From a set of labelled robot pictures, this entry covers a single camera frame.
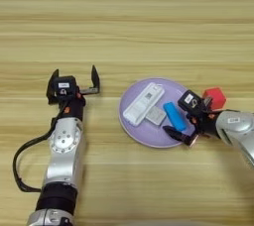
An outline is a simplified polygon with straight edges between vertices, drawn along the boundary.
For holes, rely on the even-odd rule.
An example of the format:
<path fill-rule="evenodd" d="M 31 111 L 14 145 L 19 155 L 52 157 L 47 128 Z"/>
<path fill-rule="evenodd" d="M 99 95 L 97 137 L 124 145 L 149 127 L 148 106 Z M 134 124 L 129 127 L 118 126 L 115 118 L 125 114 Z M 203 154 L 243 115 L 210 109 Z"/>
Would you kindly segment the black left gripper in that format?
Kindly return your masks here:
<path fill-rule="evenodd" d="M 93 86 L 80 90 L 78 86 L 55 88 L 54 80 L 59 76 L 56 69 L 48 83 L 46 96 L 50 105 L 58 104 L 61 111 L 61 118 L 74 117 L 83 119 L 83 109 L 86 101 L 84 96 L 98 94 L 100 92 L 100 79 L 95 66 L 91 70 L 91 81 Z"/>

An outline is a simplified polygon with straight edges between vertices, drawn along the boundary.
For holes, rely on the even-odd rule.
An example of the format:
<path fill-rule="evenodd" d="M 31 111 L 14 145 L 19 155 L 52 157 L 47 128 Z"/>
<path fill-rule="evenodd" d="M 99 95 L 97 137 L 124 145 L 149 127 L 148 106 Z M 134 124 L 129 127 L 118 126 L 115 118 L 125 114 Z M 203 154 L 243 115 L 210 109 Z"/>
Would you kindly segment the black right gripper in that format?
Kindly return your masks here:
<path fill-rule="evenodd" d="M 174 140 L 189 146 L 194 143 L 200 135 L 218 138 L 216 131 L 216 120 L 220 111 L 211 110 L 212 98 L 210 96 L 203 99 L 194 96 L 188 96 L 185 99 L 187 105 L 187 118 L 194 126 L 194 131 L 190 135 L 177 131 L 174 127 L 164 126 L 164 131 Z"/>

